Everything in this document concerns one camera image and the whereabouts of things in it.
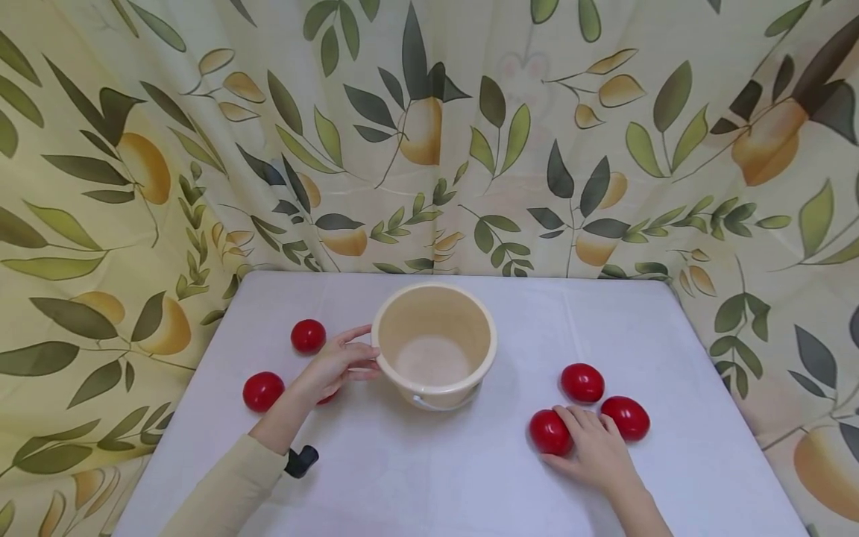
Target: bucket rim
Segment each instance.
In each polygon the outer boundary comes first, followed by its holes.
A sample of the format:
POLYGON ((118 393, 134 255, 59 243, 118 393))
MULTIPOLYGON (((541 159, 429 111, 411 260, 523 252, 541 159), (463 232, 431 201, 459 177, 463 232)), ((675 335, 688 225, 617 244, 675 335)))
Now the bucket rim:
POLYGON ((402 289, 399 289, 395 293, 390 295, 387 300, 382 303, 381 307, 379 308, 379 311, 376 312, 376 316, 373 320, 373 326, 370 329, 370 341, 374 347, 379 347, 380 352, 379 356, 376 358, 376 363, 379 364, 379 368, 382 370, 382 373, 384 373, 389 379, 391 379, 391 381, 393 381, 393 383, 396 384, 398 387, 408 390, 414 394, 421 395, 455 394, 457 392, 461 392, 471 387, 474 387, 483 380, 483 377, 486 376, 486 373, 489 371, 490 367, 492 367, 492 364, 495 362, 495 355, 498 347, 495 320, 492 319, 492 315, 489 313, 489 309, 486 308, 483 302, 471 292, 464 290, 457 285, 441 284, 437 282, 422 282, 419 284, 406 285, 402 289), (443 288, 460 293, 465 298, 472 301, 480 309, 480 312, 485 317, 486 323, 489 326, 489 348, 486 350, 486 356, 484 356, 483 361, 480 363, 478 368, 475 369, 469 376, 454 384, 448 384, 446 386, 424 386, 423 384, 418 384, 416 382, 410 381, 404 376, 402 376, 400 373, 395 371, 391 364, 385 358, 385 355, 381 352, 381 347, 379 345, 379 325, 381 323, 382 316, 384 316, 385 312, 387 312, 388 307, 402 295, 412 292, 414 290, 422 289, 424 287, 443 288))

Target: bucket handle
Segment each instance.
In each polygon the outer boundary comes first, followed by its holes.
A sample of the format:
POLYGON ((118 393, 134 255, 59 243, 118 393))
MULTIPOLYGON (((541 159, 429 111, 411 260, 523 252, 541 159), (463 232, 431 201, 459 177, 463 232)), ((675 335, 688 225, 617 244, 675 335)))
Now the bucket handle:
POLYGON ((411 400, 413 400, 416 405, 422 407, 424 410, 431 410, 431 411, 435 411, 435 412, 450 412, 452 410, 456 410, 456 409, 461 408, 461 407, 467 405, 468 403, 472 402, 472 399, 474 399, 477 396, 478 392, 480 391, 480 385, 481 384, 483 384, 483 383, 480 382, 475 387, 473 387, 472 392, 470 394, 468 394, 457 406, 451 406, 450 408, 440 408, 438 406, 432 406, 430 403, 423 400, 423 398, 420 395, 412 395, 411 400))

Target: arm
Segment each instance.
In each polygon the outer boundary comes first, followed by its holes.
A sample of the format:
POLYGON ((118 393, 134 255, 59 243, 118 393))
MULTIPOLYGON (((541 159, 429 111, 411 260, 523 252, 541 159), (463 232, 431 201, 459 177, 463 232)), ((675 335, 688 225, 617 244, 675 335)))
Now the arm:
POLYGON ((250 433, 197 483, 161 537, 235 537, 280 480, 289 446, 317 401, 344 382, 379 375, 379 350, 351 342, 369 330, 360 326, 329 341, 250 433))
POLYGON ((560 473, 602 492, 612 505, 626 537, 672 537, 632 464, 630 452, 614 420, 597 417, 577 406, 553 409, 567 425, 576 445, 577 459, 568 461, 555 455, 541 455, 560 473))

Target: red ball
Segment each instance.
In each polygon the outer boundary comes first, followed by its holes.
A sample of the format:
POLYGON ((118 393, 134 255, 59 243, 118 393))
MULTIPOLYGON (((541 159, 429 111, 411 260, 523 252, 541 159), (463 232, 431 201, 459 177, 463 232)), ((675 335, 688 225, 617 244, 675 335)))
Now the red ball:
POLYGON ((614 395, 602 403, 600 412, 611 417, 620 435, 628 442, 638 442, 650 430, 650 416, 629 397, 614 395))
POLYGON ((292 327, 289 338, 301 354, 316 354, 325 345, 325 327, 317 320, 299 320, 292 327))
POLYGON ((245 400, 245 405, 254 412, 267 412, 284 389, 286 387, 279 376, 263 371, 247 379, 241 397, 245 400))
POLYGON ((561 373, 561 387, 572 400, 582 403, 595 403, 606 392, 606 381, 594 366, 574 363, 561 373))
POLYGON ((334 392, 333 394, 329 395, 328 397, 325 397, 324 399, 321 399, 318 403, 316 403, 316 405, 317 405, 317 406, 319 406, 319 405, 327 405, 328 403, 330 403, 330 402, 331 402, 331 400, 332 400, 332 399, 334 399, 334 397, 336 397, 336 396, 337 396, 337 394, 338 394, 339 392, 340 392, 340 390, 337 390, 336 392, 334 392))
POLYGON ((567 425, 553 410, 534 414, 528 432, 540 453, 563 457, 573 450, 573 439, 567 425))

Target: curtain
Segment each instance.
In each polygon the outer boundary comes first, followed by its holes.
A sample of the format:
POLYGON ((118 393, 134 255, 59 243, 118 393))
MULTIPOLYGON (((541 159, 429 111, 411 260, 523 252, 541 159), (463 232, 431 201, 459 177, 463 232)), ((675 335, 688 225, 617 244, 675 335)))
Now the curtain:
POLYGON ((254 269, 669 284, 809 533, 859 529, 859 6, 0 14, 0 537, 113 532, 254 269))

